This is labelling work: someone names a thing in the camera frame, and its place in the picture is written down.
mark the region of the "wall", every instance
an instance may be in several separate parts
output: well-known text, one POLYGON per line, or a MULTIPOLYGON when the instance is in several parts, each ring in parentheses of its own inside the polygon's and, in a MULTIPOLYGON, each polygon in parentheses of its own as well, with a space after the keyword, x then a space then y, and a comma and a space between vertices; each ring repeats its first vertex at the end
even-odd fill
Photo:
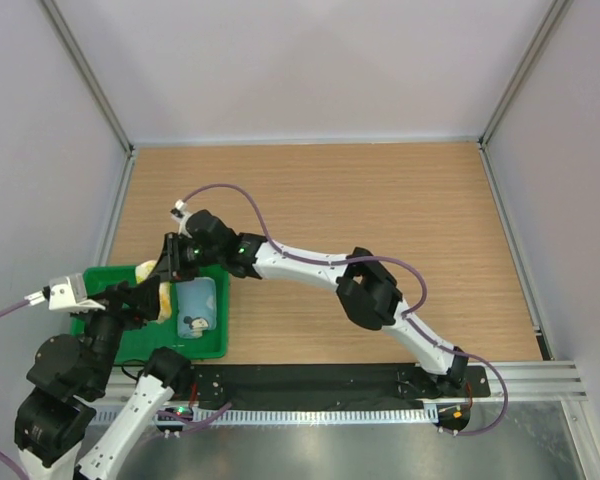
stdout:
POLYGON ((600 0, 574 2, 490 151, 555 354, 600 423, 600 0))
MULTIPOLYGON (((123 160, 37 3, 0 0, 0 309, 93 263, 123 160)), ((26 372, 66 328, 44 306, 0 320, 0 448, 12 458, 26 372)))
POLYGON ((549 0, 58 0, 132 140, 474 137, 549 0))

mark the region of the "gray floor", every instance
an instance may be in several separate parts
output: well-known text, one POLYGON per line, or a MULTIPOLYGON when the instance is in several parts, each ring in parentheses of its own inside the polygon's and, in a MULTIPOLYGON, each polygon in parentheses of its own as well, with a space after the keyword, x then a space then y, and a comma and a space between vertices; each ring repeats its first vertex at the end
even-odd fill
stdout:
MULTIPOLYGON (((498 405, 474 405, 469 428, 498 405)), ((102 434, 88 432, 84 446, 102 434)), ((181 439, 148 429, 119 480, 584 479, 559 403, 512 404, 478 437, 452 438, 429 425, 217 428, 181 439)))

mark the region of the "green bin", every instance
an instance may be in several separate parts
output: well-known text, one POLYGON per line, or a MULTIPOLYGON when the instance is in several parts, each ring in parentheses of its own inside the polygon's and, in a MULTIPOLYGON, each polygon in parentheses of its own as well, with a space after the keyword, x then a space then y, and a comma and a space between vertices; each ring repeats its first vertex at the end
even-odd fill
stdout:
MULTIPOLYGON (((180 338, 178 336, 178 299, 175 285, 171 285, 171 317, 161 324, 149 322, 140 329, 124 332, 116 363, 128 360, 148 360, 151 352, 159 347, 169 347, 191 360, 220 358, 227 353, 229 340, 229 274, 219 266, 200 269, 201 277, 210 277, 216 282, 217 324, 214 330, 206 331, 200 338, 180 338)), ((136 285, 135 266, 94 267, 83 274, 87 294, 99 293, 109 285, 128 281, 136 285)), ((75 318, 71 334, 84 331, 84 321, 75 318)))

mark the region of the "wooden table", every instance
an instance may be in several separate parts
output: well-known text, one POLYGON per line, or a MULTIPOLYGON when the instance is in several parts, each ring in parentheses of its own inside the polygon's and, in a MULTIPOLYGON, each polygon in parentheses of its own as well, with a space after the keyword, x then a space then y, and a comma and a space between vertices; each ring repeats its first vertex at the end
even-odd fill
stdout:
MULTIPOLYGON (((420 317, 491 360, 540 353, 475 144, 293 145, 142 149, 112 264, 155 258, 175 200, 212 182, 237 183, 275 239, 324 253, 354 246, 399 257, 427 279, 420 317)), ((246 200, 212 190, 189 202, 236 231, 260 232, 246 200)), ((390 266, 410 303, 420 289, 390 266)), ((333 293, 286 281, 232 279, 222 363, 409 362, 379 332, 351 323, 333 293)))

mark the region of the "yellow object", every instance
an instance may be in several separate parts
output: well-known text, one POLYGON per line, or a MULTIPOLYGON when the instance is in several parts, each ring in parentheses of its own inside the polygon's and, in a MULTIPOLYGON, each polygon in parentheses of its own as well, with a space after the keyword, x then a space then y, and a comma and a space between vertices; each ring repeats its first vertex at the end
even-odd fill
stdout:
MULTIPOLYGON (((149 260, 148 262, 141 263, 136 267, 136 282, 140 283, 147 279, 149 274, 153 271, 156 266, 155 260, 149 260)), ((162 323, 165 320, 171 318, 171 284, 169 282, 162 282, 160 284, 160 314, 156 319, 157 323, 162 323)))

